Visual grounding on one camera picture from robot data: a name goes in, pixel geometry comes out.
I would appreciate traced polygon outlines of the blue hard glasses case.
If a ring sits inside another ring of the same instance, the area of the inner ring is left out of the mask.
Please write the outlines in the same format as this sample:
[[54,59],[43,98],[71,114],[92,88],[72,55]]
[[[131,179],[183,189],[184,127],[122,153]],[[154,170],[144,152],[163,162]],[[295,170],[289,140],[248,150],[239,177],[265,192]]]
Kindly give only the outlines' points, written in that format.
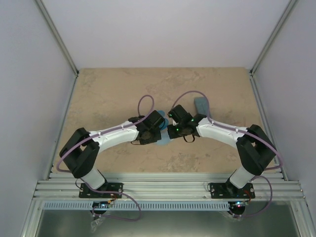
[[169,121],[164,111],[159,110],[158,113],[164,118],[164,122],[159,125],[160,130],[164,130],[167,128]]

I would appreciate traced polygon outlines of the grey-blue teal-lined glasses case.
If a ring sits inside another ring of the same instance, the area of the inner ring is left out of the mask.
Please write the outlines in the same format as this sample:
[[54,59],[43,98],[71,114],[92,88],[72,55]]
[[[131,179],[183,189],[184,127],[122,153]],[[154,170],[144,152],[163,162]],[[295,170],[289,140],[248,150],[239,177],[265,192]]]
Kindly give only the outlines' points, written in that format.
[[202,114],[211,118],[208,100],[205,97],[194,98],[194,106],[198,114]]

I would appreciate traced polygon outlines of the blue cleaning cloth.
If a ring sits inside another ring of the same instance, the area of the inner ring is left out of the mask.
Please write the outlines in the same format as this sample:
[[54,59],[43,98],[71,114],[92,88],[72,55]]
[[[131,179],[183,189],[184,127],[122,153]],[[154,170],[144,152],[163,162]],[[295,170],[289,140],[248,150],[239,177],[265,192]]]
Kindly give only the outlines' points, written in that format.
[[164,145],[167,145],[168,143],[170,143],[170,141],[171,141],[171,139],[167,135],[167,136],[161,137],[161,139],[157,141],[157,145],[164,146]]

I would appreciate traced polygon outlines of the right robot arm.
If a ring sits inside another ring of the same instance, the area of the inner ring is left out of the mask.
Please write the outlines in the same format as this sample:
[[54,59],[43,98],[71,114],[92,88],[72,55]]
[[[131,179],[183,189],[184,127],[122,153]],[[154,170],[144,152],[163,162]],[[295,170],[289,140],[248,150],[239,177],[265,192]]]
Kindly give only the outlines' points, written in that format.
[[203,114],[192,116],[181,105],[168,112],[173,124],[167,127],[170,139],[187,136],[210,138],[227,144],[239,154],[241,167],[224,184],[224,191],[232,197],[244,192],[254,177],[261,175],[276,156],[276,149],[258,125],[236,127],[218,123]]

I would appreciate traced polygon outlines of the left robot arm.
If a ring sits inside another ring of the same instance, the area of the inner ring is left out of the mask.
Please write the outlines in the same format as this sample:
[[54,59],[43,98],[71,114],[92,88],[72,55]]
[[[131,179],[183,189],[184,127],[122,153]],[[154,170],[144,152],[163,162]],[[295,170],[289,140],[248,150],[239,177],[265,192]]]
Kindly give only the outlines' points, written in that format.
[[129,118],[124,123],[104,130],[87,131],[77,129],[59,153],[68,172],[81,179],[97,197],[108,192],[106,178],[95,167],[97,156],[108,148],[130,142],[134,145],[147,145],[161,139],[160,127],[164,117],[156,110],[147,116]]

